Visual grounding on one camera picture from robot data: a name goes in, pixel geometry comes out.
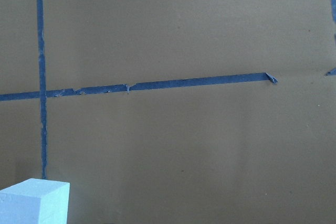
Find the light blue foam block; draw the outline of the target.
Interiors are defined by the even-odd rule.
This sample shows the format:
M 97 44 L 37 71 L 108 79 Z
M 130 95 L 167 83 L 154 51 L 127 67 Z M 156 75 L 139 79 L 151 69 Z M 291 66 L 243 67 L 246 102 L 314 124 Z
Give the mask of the light blue foam block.
M 70 184 L 30 178 L 1 190 L 1 223 L 67 223 Z

